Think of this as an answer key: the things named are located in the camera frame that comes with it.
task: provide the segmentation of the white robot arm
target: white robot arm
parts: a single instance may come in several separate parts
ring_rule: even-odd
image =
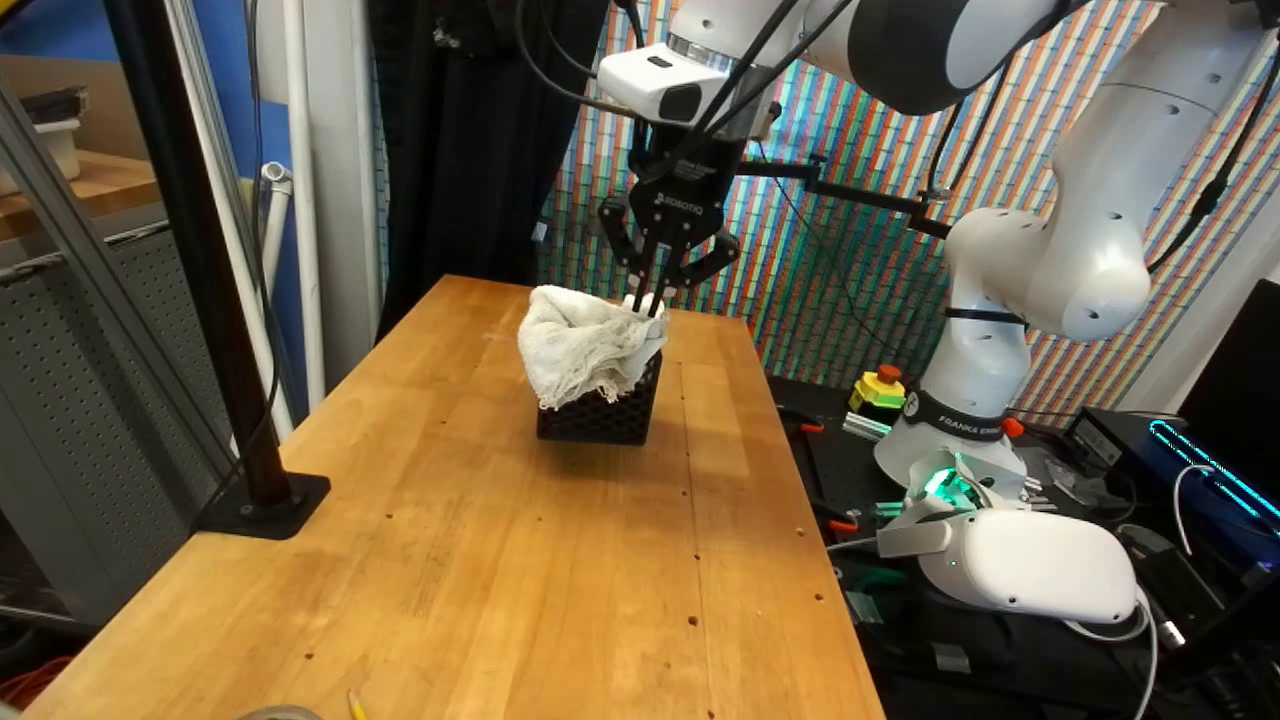
[[[759,84],[796,48],[901,114],[941,114],[1078,8],[1079,0],[684,0],[665,45],[603,56],[600,90],[667,131],[653,146],[653,165],[667,159],[658,173],[665,180],[682,175],[672,158],[690,148],[721,146],[721,158],[736,158],[744,139],[765,136],[778,107],[774,90]],[[1263,45],[1271,45],[1263,3],[1170,0],[1066,136],[1054,165],[1062,183],[1054,216],[977,208],[953,229],[946,340],[905,419],[877,446],[884,476],[922,508],[957,468],[987,484],[983,514],[947,522],[912,514],[884,538],[897,556],[922,556],[947,598],[1062,619],[1120,619],[1135,610],[1127,556],[1110,532],[1012,514],[1029,468],[1002,419],[1034,373],[1029,324],[1066,340],[1110,340],[1146,312],[1153,293],[1146,229]],[[744,56],[751,74],[736,97],[756,106],[716,106]],[[704,158],[682,159],[704,165],[690,175],[714,175]],[[667,189],[641,191],[659,219],[643,229],[650,239],[682,208]],[[707,189],[707,208],[721,213],[716,189],[729,183],[702,183],[704,196]]]

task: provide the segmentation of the black post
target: black post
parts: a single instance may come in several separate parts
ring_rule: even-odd
[[[225,490],[196,516],[196,530],[293,538],[323,500],[329,481],[288,476],[282,468],[277,428],[269,419],[272,401],[266,397],[241,318],[164,0],[104,3],[241,447],[241,468],[230,471]]]

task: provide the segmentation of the crumpled white cloth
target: crumpled white cloth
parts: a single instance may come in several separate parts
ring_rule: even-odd
[[[590,293],[540,283],[521,324],[525,377],[540,409],[560,409],[600,394],[608,406],[627,397],[643,363],[667,340],[667,312],[633,312]]]

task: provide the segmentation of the black curtain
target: black curtain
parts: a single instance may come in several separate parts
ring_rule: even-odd
[[[527,48],[583,90],[553,41],[594,64],[608,0],[527,0]],[[537,271],[532,224],[569,148],[577,106],[518,54],[511,0],[374,0],[394,159],[388,334],[445,271]]]

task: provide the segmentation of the black container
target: black container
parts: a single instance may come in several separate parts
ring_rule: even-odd
[[[643,446],[659,368],[665,358],[653,358],[641,386],[616,406],[603,397],[579,397],[557,412],[537,412],[537,437],[569,446]]]

